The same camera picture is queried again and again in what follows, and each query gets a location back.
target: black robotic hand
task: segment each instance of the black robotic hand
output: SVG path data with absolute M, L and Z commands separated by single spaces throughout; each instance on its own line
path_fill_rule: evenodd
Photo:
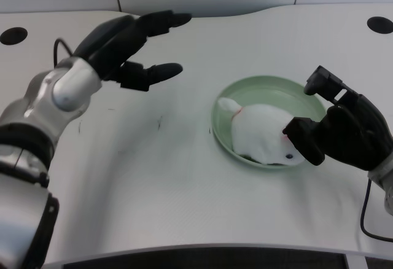
M 170 28 L 186 24 L 191 14 L 163 11 L 134 19 L 131 15 L 115 18 L 97 26 L 76 48 L 73 56 L 87 61 L 101 80 L 114 80 L 123 88 L 148 91 L 149 86 L 182 72 L 177 63 L 144 69 L 139 63 L 126 62 L 146 43 L 148 37 L 166 34 Z
M 341 90 L 346 93 L 337 101 Z M 393 138 L 380 111 L 322 66 L 305 87 L 305 94 L 316 93 L 334 104 L 321 122 L 295 117 L 283 130 L 309 162 L 320 165 L 328 155 L 371 171 L 393 152 Z

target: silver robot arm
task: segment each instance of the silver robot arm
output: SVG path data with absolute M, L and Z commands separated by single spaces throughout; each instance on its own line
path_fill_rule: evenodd
M 48 163 L 68 123 L 87 110 L 91 95 L 100 88 L 95 70 L 85 60 L 70 57 L 53 71 L 34 77 L 26 95 L 0 116 L 0 128 L 17 127 L 21 135 L 42 140 L 34 145 L 14 138 L 11 145 L 0 144 L 0 263 L 4 267 L 27 267 L 23 260 L 34 241 L 28 259 L 46 253 L 48 231 L 39 233 L 41 240 L 36 232 L 50 226 L 52 232 L 58 212 L 57 200 L 46 189 Z M 12 129 L 5 133 L 11 137 Z
M 177 63 L 144 69 L 127 62 L 148 37 L 190 21 L 172 11 L 99 25 L 55 69 L 36 75 L 25 96 L 0 116 L 0 269 L 40 268 L 59 211 L 47 190 L 49 167 L 68 123 L 81 116 L 104 80 L 148 91 L 182 71 Z

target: white table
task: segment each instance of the white table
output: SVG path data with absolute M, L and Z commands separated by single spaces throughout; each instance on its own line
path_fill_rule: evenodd
M 24 94 L 33 75 L 52 67 L 57 37 L 74 49 L 96 25 L 121 15 L 1 14 L 0 31 L 22 26 L 29 34 L 21 44 L 0 45 L 0 110 Z M 195 18 L 151 38 L 132 60 L 179 62 L 184 72 L 148 93 L 106 83 L 67 127 L 50 169 L 60 213 L 46 262 L 190 244 L 393 259 L 393 244 L 359 228 L 366 172 L 329 158 L 319 167 L 258 170 L 226 154 L 210 122 L 212 102 L 228 84 L 257 74 L 305 84 L 321 64 L 365 94 L 393 126 L 393 34 L 369 30 L 372 16 L 393 19 L 393 4 Z M 383 200 L 374 185 L 365 225 L 393 237 Z

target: black cable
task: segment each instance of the black cable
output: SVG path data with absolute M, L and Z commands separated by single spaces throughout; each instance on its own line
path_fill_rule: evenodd
M 63 45 L 64 49 L 66 49 L 69 56 L 72 56 L 72 51 L 68 47 L 67 43 L 62 38 L 60 38 L 60 37 L 57 38 L 55 41 L 55 44 L 53 45 L 53 65 L 55 67 L 57 66 L 57 48 L 59 46 L 59 43 L 61 43 Z
M 368 198 L 370 196 L 370 189 L 371 189 L 371 180 L 368 180 L 367 184 L 367 190 L 366 190 L 366 196 L 364 198 L 364 203 L 363 203 L 363 208 L 362 208 L 362 214 L 360 215 L 360 229 L 362 229 L 363 233 L 366 234 L 368 237 L 374 238 L 376 240 L 381 240 L 381 241 L 387 241 L 388 243 L 393 243 L 393 238 L 388 238 L 388 237 L 383 237 L 383 236 L 378 236 L 375 234 L 371 234 L 364 228 L 364 215 L 366 213 L 366 207 L 368 203 Z

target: red stitching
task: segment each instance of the red stitching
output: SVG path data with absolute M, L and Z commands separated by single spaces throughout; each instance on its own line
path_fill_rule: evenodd
M 236 116 L 241 112 L 242 109 L 243 109 L 243 107 L 242 107 L 241 109 L 239 109 L 238 112 L 236 112 L 236 113 L 232 116 L 231 121 L 233 120 L 234 117 L 236 117 Z

